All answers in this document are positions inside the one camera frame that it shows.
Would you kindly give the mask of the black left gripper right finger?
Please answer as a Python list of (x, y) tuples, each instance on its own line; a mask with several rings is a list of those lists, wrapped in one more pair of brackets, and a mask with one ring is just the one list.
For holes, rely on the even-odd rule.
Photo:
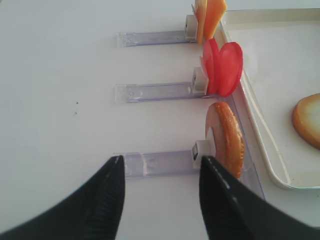
[(201, 159), (201, 213), (210, 240), (318, 240), (320, 231), (249, 190), (215, 158)]

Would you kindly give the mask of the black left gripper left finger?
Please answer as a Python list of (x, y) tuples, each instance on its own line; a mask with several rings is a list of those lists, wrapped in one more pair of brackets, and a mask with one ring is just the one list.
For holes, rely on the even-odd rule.
[(2, 240), (114, 240), (125, 201), (125, 161), (111, 157), (85, 184)]

